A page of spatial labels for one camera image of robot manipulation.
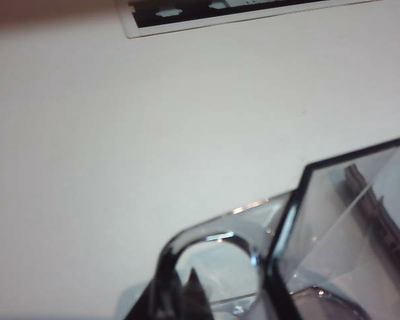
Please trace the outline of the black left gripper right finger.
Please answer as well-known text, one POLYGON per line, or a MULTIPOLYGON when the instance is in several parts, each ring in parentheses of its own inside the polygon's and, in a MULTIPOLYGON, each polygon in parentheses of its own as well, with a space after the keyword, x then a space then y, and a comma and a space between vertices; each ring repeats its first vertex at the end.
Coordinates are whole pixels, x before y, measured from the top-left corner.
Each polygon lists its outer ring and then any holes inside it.
POLYGON ((189 278, 183 286, 183 318, 214 319, 209 300, 194 268, 190 270, 189 278))

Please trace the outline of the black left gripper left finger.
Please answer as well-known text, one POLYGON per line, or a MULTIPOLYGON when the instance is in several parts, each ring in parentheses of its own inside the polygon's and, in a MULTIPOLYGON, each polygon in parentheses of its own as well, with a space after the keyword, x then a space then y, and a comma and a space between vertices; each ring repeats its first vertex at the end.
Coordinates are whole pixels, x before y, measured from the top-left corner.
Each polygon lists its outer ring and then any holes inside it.
POLYGON ((134 303, 124 320, 159 319, 159 287, 153 277, 138 300, 134 303))

